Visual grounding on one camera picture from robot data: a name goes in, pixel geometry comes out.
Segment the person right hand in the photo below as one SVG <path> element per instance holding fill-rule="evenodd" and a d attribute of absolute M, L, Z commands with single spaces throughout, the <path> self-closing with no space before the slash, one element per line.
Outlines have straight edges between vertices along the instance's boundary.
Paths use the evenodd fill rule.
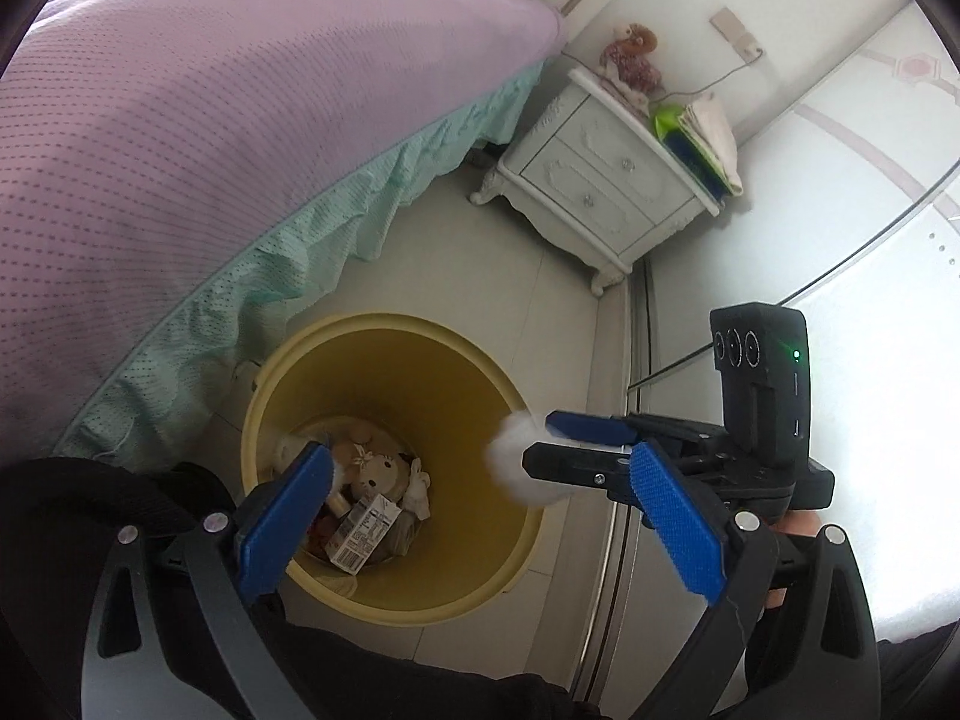
<path fill-rule="evenodd" d="M 814 536 L 822 527 L 822 518 L 816 511 L 788 511 L 776 523 L 771 525 L 771 530 L 776 533 L 786 533 L 786 535 Z M 786 600 L 788 590 L 771 589 L 766 595 L 765 608 L 774 610 Z"/>

